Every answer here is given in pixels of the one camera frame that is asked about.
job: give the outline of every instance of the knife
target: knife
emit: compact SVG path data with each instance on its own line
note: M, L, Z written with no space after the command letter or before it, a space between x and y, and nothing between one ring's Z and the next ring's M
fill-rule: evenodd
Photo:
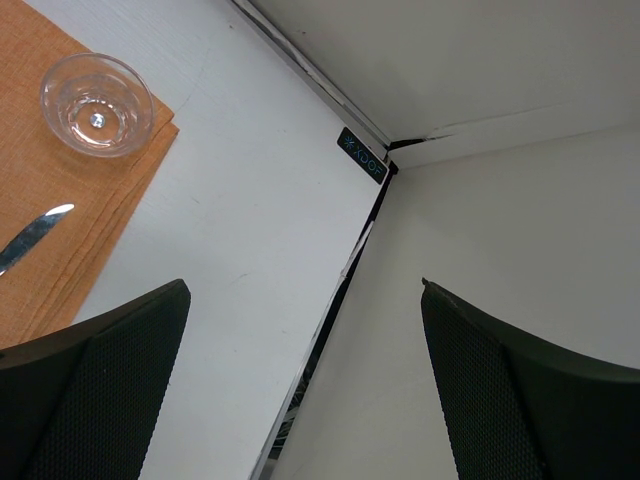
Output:
M67 203L52 208L44 215L40 215L29 225L24 227L13 240L11 240L2 252L0 252L0 276L13 267L24 257L44 236L62 220L67 213L73 210L74 205Z

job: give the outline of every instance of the bowl rim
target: bowl rim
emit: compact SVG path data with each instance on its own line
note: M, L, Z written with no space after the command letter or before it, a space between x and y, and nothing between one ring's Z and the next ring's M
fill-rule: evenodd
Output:
M62 65L64 65L65 63L68 63L70 61L73 60L77 60L78 58L81 57L93 57L93 58L101 58L104 60L109 60L110 62L113 62L117 65L120 65L122 68L124 68L125 70L127 70L129 73L131 73L138 82L140 82L140 85L142 86L146 96L149 98L149 102L151 104L151 122L149 124L149 129L146 132L146 135L144 136L144 139L140 142L140 145L128 152L125 153L118 153L118 152L109 152L109 151L94 151L94 150L85 150L85 149L81 149L79 148L79 145L76 144L75 142L69 141L69 138L67 138L66 136L62 136L60 133L58 133L58 131L54 128L52 128L52 124L53 124L53 119L51 117L51 115L49 114L49 112L47 111L47 109L45 108L45 87L48 83L49 78L51 77L51 75L58 69L60 68ZM51 130L56 137L58 137L65 145L73 148L75 151L83 153L85 155L90 155L93 157L102 157L102 158L109 158L109 157L122 157L125 155L129 155L137 150L139 150L140 148L142 148L148 141L149 138L151 137L151 134L153 132L153 127L155 126L155 121L156 121L156 102L155 99L153 98L153 94L151 93L151 90L149 90L149 87L147 86L146 82L142 79L142 77L138 74L138 72L136 72L133 68L131 68L131 66L127 65L126 63L124 63L122 60L119 60L115 57L112 57L111 55L107 55L104 53L96 53L96 52L80 52L80 53L74 53L72 55L67 55L66 57L61 58L60 60L58 60L56 63L54 63L53 65L51 65L51 67L49 67L49 69L46 71L46 73L44 74L44 77L42 78L42 82L40 83L40 108L42 109L42 112L45 116L45 119L47 120L48 126L49 126L49 130Z

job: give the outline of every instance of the clear glass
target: clear glass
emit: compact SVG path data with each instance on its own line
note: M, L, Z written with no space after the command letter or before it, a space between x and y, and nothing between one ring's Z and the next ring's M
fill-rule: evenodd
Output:
M63 58L42 81L40 100L51 130L71 148L118 157L142 147L151 135L153 97L140 75L108 55Z

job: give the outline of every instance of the transparent cup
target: transparent cup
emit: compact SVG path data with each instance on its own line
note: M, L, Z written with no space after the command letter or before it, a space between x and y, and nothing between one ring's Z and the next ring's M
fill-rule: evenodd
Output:
M40 103L58 138L88 155L126 155L142 147L153 129L153 96L140 75L100 53L53 65L42 80Z

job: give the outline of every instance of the folded napkin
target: folded napkin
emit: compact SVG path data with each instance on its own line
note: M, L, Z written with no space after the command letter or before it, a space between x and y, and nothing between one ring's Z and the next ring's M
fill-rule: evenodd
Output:
M178 134L156 98L151 141L136 153L89 157L58 140L40 83L55 62L86 51L21 0L0 2L0 250L44 212L76 205L0 277L0 348L71 323Z

